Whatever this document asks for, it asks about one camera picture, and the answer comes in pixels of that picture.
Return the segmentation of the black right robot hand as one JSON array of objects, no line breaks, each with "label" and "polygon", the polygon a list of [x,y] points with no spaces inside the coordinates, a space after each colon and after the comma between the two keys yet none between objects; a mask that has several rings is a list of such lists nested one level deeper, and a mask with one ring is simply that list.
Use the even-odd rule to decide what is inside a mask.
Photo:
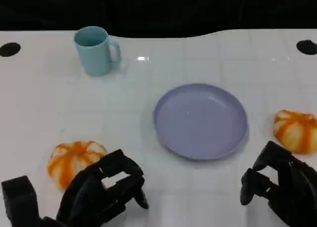
[{"label": "black right robot hand", "polygon": [[241,178],[240,202],[248,205],[255,195],[290,227],[317,225],[317,172],[290,151],[269,141]]}]

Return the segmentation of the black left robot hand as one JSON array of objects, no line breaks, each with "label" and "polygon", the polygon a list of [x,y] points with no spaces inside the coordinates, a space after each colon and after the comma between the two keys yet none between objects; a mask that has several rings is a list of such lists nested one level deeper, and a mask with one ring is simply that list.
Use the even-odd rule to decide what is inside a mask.
[{"label": "black left robot hand", "polygon": [[75,176],[62,197],[56,220],[67,227],[100,227],[123,213],[132,199],[147,210],[143,175],[122,150],[107,154]]}]

